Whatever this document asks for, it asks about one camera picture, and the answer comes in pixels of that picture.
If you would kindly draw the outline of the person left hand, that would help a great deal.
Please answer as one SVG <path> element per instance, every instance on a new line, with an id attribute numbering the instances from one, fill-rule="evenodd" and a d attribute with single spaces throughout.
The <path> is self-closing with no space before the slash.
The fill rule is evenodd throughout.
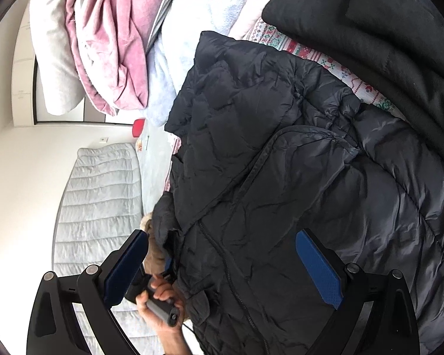
<path id="1" fill-rule="evenodd" d="M 162 337 L 164 334 L 176 334 L 182 332 L 182 323 L 184 321 L 185 303 L 179 293 L 173 288 L 173 285 L 165 280 L 161 275 L 154 274 L 149 282 L 149 289 L 142 291 L 136 298 L 136 305 L 139 315 L 157 334 Z M 168 323 L 156 315 L 148 307 L 148 301 L 161 301 L 167 304 L 173 302 L 173 306 L 179 310 L 179 320 L 175 326 L 171 327 Z"/>

